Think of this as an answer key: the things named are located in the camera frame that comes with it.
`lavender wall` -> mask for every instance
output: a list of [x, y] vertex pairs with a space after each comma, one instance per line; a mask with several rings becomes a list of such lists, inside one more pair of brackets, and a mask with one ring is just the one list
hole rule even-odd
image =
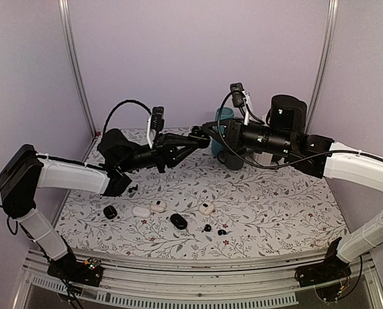
[[[0, 170], [25, 143], [81, 158], [89, 143], [56, 1], [0, 1]], [[63, 191], [40, 190], [51, 218]], [[11, 295], [30, 242], [12, 236], [0, 209], [0, 309]]]
[[[383, 1], [340, 1], [319, 108], [311, 132], [383, 156]], [[383, 194], [330, 182], [351, 230], [383, 208]], [[373, 251], [383, 284], [383, 245]]]
[[[166, 127], [201, 124], [232, 82], [258, 115], [288, 93], [309, 101], [328, 1], [70, 1], [84, 84], [97, 127], [127, 98], [165, 106]], [[112, 126], [145, 127], [139, 107]]]

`white arm segment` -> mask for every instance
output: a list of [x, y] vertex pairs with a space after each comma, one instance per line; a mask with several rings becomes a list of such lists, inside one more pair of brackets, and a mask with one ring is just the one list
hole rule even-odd
[[344, 236], [337, 247], [337, 257], [350, 263], [363, 253], [383, 243], [383, 209], [358, 230]]
[[[330, 150], [363, 152], [338, 142], [334, 142]], [[331, 157], [327, 157], [323, 176], [347, 180], [383, 192], [383, 163], [367, 156], [334, 153]]]
[[[38, 179], [38, 188], [75, 189], [99, 194], [107, 189], [109, 178], [104, 171], [55, 160], [39, 160], [44, 167]], [[54, 261], [67, 254], [64, 240], [38, 209], [31, 209], [25, 216], [17, 218], [17, 221]]]
[[17, 218], [17, 221], [54, 261], [67, 254], [64, 240], [38, 209], [31, 209], [25, 216]]
[[102, 194], [107, 189], [107, 173], [89, 167], [39, 159], [44, 164], [38, 179], [38, 188], [62, 188]]
[[250, 116], [250, 113], [248, 112], [248, 109], [250, 109], [251, 112], [253, 112], [253, 113], [254, 113], [254, 109], [253, 109], [253, 104], [251, 103], [250, 94], [247, 91], [243, 91], [243, 93], [244, 93], [245, 105], [246, 105], [245, 116], [244, 116], [244, 125], [247, 126], [248, 123], [250, 122], [250, 120], [254, 120]]
[[[359, 150], [333, 143], [330, 150]], [[383, 163], [358, 154], [335, 153], [327, 158], [327, 178], [348, 180], [383, 192]], [[361, 254], [383, 243], [383, 210], [361, 228], [344, 236], [337, 247], [337, 257], [350, 263]]]
[[148, 117], [148, 120], [147, 120], [147, 143], [148, 143], [148, 146], [150, 146], [150, 149], [153, 148], [153, 140], [155, 137], [155, 130], [151, 129], [151, 118], [152, 117], [153, 116]]

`black mounting plate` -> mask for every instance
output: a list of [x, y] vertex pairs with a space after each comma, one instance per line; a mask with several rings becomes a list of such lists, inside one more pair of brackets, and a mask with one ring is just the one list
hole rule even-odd
[[298, 267], [295, 271], [295, 279], [300, 287], [319, 285], [321, 283], [338, 280], [351, 275], [349, 266], [339, 267], [336, 264], [321, 262]]
[[[69, 276], [67, 278], [63, 277], [62, 279], [70, 280], [71, 282], [81, 283], [82, 285], [89, 285], [99, 287], [102, 279], [102, 273], [104, 269], [101, 266], [97, 266], [95, 269], [89, 269], [87, 265], [84, 267], [79, 267], [77, 274]], [[47, 274], [53, 277], [58, 278], [59, 274], [52, 266], [48, 267]]]

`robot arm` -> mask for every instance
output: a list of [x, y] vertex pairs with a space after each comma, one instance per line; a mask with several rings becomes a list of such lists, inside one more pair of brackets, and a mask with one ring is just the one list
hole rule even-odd
[[[235, 107], [236, 103], [244, 101], [241, 96], [245, 94], [241, 90], [232, 89], [228, 97], [231, 95]], [[272, 98], [267, 125], [233, 118], [206, 123], [203, 131], [234, 155], [244, 153], [242, 149], [251, 149], [285, 159], [285, 164], [275, 167], [246, 160], [256, 167], [277, 169], [291, 165], [310, 176], [347, 180], [383, 192], [383, 158], [334, 142], [331, 138], [305, 134], [305, 113], [304, 102], [278, 95]], [[223, 136], [218, 134], [218, 125], [225, 127]], [[308, 286], [350, 275], [349, 263], [381, 243], [383, 210], [355, 232], [333, 241], [322, 263], [299, 267], [296, 279], [301, 286]]]
[[37, 188], [55, 187], [119, 196], [131, 183], [126, 173], [150, 167], [157, 167], [164, 173], [165, 167], [172, 168], [198, 148], [209, 146], [210, 138], [198, 127], [188, 136], [161, 134], [163, 109], [154, 109], [150, 118], [155, 131], [153, 143], [138, 145], [130, 142], [120, 130], [111, 129], [98, 145], [105, 158], [101, 167], [39, 154], [32, 145], [23, 145], [1, 171], [1, 206], [51, 259], [50, 275], [98, 286], [102, 268], [98, 261], [77, 262], [65, 240], [36, 208], [33, 199]]

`leaf pattern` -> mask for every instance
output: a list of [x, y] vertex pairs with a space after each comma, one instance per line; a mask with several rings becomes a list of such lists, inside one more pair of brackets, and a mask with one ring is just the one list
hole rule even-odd
[[[124, 130], [127, 138], [145, 144], [145, 130]], [[186, 129], [165, 132], [187, 134]], [[104, 159], [95, 145], [87, 163]], [[231, 259], [273, 256], [326, 248], [347, 233], [346, 224], [325, 180], [286, 167], [259, 170], [247, 164], [230, 171], [200, 149], [174, 169], [129, 174], [138, 190], [117, 198], [72, 191], [56, 229], [72, 247], [112, 254], [170, 259]], [[168, 210], [136, 218], [134, 206], [149, 207], [165, 201]], [[202, 203], [214, 203], [209, 216], [198, 212]], [[102, 210], [113, 205], [112, 220]], [[173, 213], [188, 222], [177, 230], [169, 220]], [[204, 226], [212, 231], [205, 232]], [[227, 235], [219, 236], [224, 229]]]

